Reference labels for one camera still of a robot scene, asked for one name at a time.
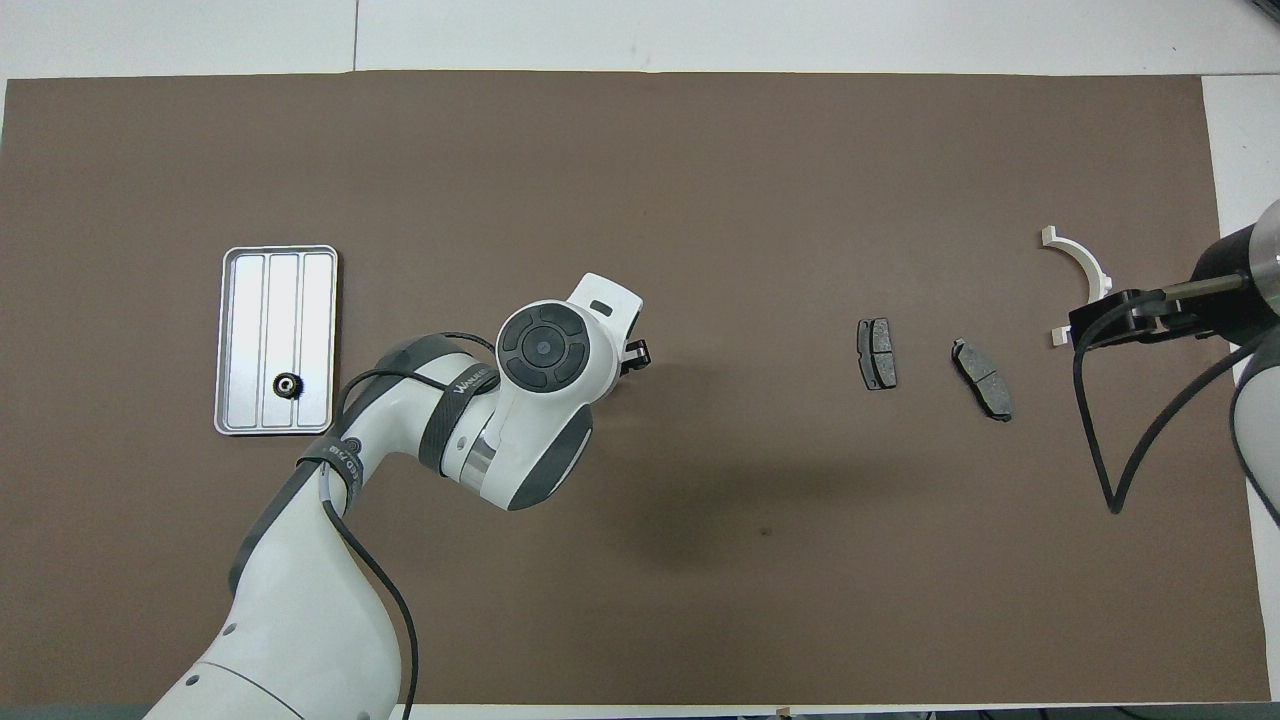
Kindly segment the short dark brake pad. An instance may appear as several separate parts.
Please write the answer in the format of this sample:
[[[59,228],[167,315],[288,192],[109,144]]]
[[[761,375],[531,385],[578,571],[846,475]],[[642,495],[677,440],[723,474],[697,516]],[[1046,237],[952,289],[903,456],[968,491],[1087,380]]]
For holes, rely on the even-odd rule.
[[[858,361],[869,391],[893,389],[899,386],[893,341],[886,318],[861,319],[858,323]]]

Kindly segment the long dark brake pad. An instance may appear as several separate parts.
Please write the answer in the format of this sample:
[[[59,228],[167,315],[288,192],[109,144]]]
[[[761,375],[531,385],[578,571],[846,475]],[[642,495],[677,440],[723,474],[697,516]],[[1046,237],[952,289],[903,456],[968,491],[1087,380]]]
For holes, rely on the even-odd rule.
[[[1012,396],[995,363],[964,338],[954,341],[951,359],[984,415],[996,421],[1011,421]]]

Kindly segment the silver metal tray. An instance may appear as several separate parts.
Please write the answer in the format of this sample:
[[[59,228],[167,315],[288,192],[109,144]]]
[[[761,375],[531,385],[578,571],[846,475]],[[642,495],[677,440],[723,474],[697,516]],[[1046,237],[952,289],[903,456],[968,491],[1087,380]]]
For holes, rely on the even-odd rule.
[[[340,256],[329,245],[241,246],[221,261],[215,430],[316,436],[334,421]],[[303,382],[293,400],[273,378]]]

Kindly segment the brown table mat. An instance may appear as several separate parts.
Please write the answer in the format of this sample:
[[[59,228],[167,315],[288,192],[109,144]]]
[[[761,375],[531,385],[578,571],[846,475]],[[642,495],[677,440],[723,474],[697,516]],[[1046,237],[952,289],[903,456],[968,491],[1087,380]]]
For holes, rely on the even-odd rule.
[[[152,703],[305,438],[212,427],[220,265],[343,260],[340,372],[595,272],[653,364],[544,503],[390,457],[357,537],[431,705],[1268,694],[1217,380],[1105,506],[1055,224],[1120,284],[1219,237],[1189,78],[355,73],[51,79],[0,142],[0,706]],[[869,391],[886,318],[899,386]],[[982,411],[956,338],[998,368]]]

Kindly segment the white curved plastic bracket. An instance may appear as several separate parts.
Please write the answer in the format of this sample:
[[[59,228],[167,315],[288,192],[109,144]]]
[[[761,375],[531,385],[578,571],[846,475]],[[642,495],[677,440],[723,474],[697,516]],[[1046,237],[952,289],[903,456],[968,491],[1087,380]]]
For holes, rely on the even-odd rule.
[[[1114,278],[1102,268],[1097,256],[1084,245],[1061,236],[1056,225],[1046,225],[1039,232],[1042,249],[1052,249],[1069,256],[1080,269],[1087,282],[1085,301],[1076,306],[1107,299],[1114,291]]]

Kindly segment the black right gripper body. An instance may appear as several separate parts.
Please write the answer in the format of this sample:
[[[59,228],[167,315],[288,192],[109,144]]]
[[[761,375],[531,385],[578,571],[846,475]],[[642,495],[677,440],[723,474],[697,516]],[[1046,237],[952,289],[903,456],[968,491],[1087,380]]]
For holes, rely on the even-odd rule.
[[[1240,228],[1201,255],[1190,279],[1162,287],[1178,310],[1153,342],[1219,336],[1243,346],[1280,325],[1280,228]]]

